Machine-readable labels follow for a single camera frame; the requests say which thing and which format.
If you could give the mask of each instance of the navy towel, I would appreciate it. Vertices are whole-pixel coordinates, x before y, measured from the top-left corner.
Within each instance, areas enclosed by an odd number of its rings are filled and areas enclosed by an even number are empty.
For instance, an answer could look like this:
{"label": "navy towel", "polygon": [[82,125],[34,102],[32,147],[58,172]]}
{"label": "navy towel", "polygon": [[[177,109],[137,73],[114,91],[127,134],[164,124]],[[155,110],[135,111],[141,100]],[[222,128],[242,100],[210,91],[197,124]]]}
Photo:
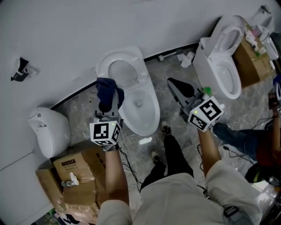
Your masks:
{"label": "navy towel", "polygon": [[100,99],[99,109],[102,112],[109,112],[112,108],[114,91],[118,93],[118,109],[124,101],[124,91],[117,87],[115,80],[110,78],[97,78],[97,96]]}

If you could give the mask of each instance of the sleeve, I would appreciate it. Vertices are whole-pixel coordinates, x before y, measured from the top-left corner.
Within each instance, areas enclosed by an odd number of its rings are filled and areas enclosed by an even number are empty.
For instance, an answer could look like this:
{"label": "sleeve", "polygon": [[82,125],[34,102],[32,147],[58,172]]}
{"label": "sleeve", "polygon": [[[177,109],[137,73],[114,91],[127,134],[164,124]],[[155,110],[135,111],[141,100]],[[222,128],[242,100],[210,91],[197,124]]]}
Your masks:
{"label": "sleeve", "polygon": [[120,200],[108,200],[101,205],[97,225],[132,225],[129,206]]}
{"label": "sleeve", "polygon": [[257,202],[258,192],[234,168],[216,162],[206,175],[206,187],[211,200],[222,207],[236,206],[259,224],[262,213]]}

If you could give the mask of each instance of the jeans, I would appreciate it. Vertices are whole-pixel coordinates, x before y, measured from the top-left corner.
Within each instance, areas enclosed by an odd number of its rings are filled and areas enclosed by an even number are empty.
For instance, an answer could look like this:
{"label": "jeans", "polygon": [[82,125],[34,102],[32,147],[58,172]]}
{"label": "jeans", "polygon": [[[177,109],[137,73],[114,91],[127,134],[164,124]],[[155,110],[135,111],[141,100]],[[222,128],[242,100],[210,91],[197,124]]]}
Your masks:
{"label": "jeans", "polygon": [[257,161],[256,150],[259,139],[265,134],[264,130],[233,131],[226,124],[216,123],[213,127],[213,132],[225,144],[237,148],[241,153]]}
{"label": "jeans", "polygon": [[[168,175],[188,173],[192,177],[193,170],[188,165],[181,151],[179,143],[172,135],[167,135],[164,139],[165,154],[168,163]],[[140,187],[142,190],[147,185],[164,178],[166,165],[163,162],[157,162],[152,169],[151,173],[146,177],[143,184]]]}

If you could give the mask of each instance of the wall-mounted toilet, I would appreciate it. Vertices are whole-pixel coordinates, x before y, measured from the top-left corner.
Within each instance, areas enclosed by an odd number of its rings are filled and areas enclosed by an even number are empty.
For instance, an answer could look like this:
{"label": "wall-mounted toilet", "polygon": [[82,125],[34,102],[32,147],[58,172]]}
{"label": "wall-mounted toilet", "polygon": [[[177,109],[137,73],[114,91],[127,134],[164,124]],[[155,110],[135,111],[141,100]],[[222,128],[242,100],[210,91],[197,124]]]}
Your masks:
{"label": "wall-mounted toilet", "polygon": [[245,22],[240,16],[223,16],[211,37],[200,39],[193,66],[202,87],[210,87],[218,99],[236,99],[241,82],[232,59],[244,35]]}
{"label": "wall-mounted toilet", "polygon": [[95,68],[98,77],[114,79],[124,90],[119,113],[128,128],[140,136],[153,134],[159,125],[160,108],[141,51],[137,47],[112,50]]}
{"label": "wall-mounted toilet", "polygon": [[70,127],[64,115],[38,107],[30,112],[28,123],[37,135],[40,150],[46,158],[59,155],[69,146]]}

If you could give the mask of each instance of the black pants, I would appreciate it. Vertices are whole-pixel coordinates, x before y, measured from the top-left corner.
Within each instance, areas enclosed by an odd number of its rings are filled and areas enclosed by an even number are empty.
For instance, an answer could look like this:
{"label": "black pants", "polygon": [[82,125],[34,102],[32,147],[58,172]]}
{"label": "black pants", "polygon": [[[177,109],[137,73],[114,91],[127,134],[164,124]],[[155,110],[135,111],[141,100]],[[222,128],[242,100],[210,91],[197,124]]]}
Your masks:
{"label": "black pants", "polygon": [[[192,177],[193,170],[188,165],[181,151],[179,143],[172,135],[167,135],[164,139],[165,153],[168,163],[168,176],[173,174],[188,173]],[[162,162],[157,162],[151,173],[146,177],[140,189],[145,186],[164,178],[166,165]]]}

